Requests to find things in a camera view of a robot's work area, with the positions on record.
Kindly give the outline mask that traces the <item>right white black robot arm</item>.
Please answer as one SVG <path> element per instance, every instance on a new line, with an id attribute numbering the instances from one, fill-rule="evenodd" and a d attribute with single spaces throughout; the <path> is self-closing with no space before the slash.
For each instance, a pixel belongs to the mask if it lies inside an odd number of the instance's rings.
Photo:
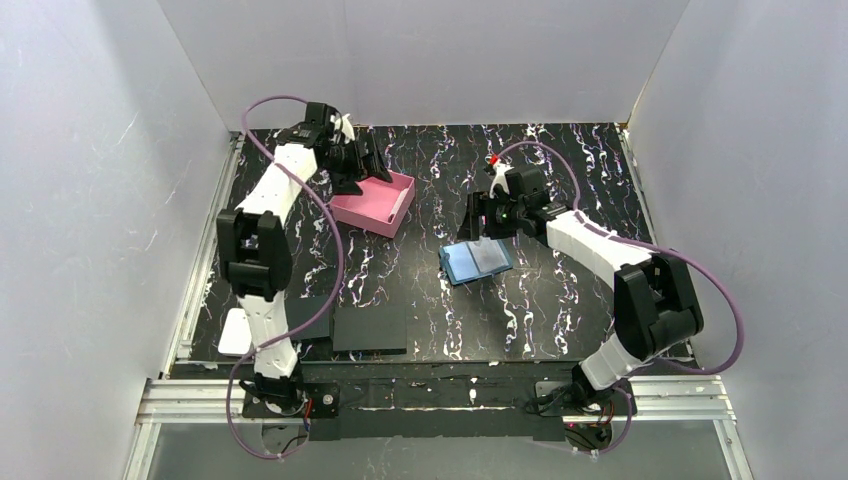
<path id="1" fill-rule="evenodd" d="M 532 165 L 485 167 L 488 190 L 467 197 L 460 240 L 506 239 L 523 233 L 562 253 L 604 281 L 613 293 L 614 331 L 571 373 L 552 402 L 587 406 L 616 383 L 702 331 L 704 320 L 687 264 L 669 254 L 625 243 L 551 200 L 543 172 Z"/>

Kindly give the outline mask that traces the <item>pink plastic tray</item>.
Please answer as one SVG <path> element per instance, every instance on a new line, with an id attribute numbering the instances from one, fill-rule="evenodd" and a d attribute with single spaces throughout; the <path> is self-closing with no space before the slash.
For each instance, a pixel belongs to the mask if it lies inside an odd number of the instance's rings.
<path id="1" fill-rule="evenodd" d="M 415 198 L 415 179 L 390 171 L 393 182 L 386 183 L 374 178 L 358 182 L 361 196 L 333 196 L 329 206 L 336 221 L 381 235 L 394 238 Z M 406 192 L 405 201 L 395 221 L 387 217 L 397 197 Z"/>

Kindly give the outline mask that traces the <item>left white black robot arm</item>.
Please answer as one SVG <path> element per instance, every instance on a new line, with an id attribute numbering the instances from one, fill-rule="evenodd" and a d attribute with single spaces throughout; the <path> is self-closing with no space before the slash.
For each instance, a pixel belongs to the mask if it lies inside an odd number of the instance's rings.
<path id="1" fill-rule="evenodd" d="M 335 194 L 360 196 L 361 182 L 392 180 L 373 137 L 358 137 L 349 115 L 326 103 L 308 102 L 302 121 L 282 132 L 278 153 L 269 151 L 250 129 L 248 140 L 269 159 L 252 191 L 216 217 L 220 275 L 237 297 L 251 334 L 254 378 L 248 392 L 289 408 L 302 396 L 298 354 L 285 307 L 293 258 L 284 223 L 301 194 L 325 216 L 327 204 L 308 181 L 328 173 Z"/>

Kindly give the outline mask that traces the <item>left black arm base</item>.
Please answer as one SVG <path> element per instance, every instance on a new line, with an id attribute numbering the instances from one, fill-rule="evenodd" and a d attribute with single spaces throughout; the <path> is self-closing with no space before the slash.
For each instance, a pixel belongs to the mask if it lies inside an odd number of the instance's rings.
<path id="1" fill-rule="evenodd" d="M 288 396 L 253 394 L 247 391 L 241 402 L 243 418 L 335 418 L 339 414 L 340 389 L 337 383 L 305 383 Z"/>

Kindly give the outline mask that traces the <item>blue leather card holder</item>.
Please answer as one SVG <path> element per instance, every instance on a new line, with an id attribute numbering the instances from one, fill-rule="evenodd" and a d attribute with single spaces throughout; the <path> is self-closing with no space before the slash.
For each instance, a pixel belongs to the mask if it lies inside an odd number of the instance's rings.
<path id="1" fill-rule="evenodd" d="M 501 240 L 482 237 L 441 247 L 439 265 L 452 286 L 511 270 L 513 260 Z"/>

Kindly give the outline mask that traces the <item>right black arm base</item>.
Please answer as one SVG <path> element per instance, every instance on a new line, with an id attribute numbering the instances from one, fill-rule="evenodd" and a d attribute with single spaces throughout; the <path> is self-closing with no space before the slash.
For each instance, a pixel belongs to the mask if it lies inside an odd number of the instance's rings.
<path id="1" fill-rule="evenodd" d="M 622 392 L 608 389 L 586 397 L 574 393 L 570 383 L 539 381 L 524 409 L 526 413 L 543 417 L 588 416 L 590 421 L 604 422 L 610 417 L 637 412 L 631 386 L 623 384 L 621 389 Z"/>

